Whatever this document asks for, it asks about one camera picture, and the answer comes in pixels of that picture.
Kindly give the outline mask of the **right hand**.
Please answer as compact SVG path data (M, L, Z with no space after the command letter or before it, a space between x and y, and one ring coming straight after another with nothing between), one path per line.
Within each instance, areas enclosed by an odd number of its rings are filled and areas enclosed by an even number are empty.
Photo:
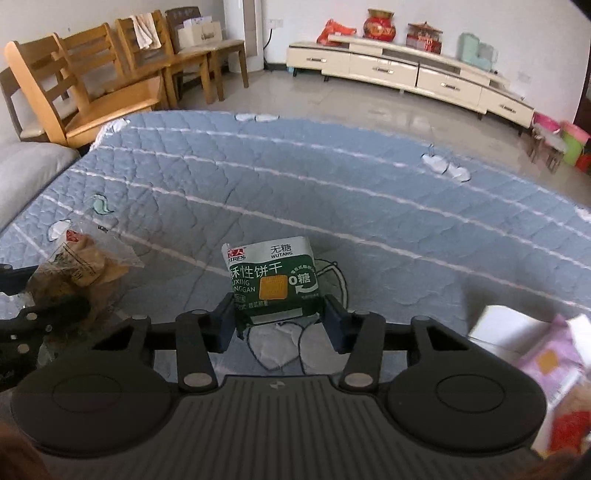
M1 424L0 438L0 471L2 479L51 479L51 475L37 451L13 427Z

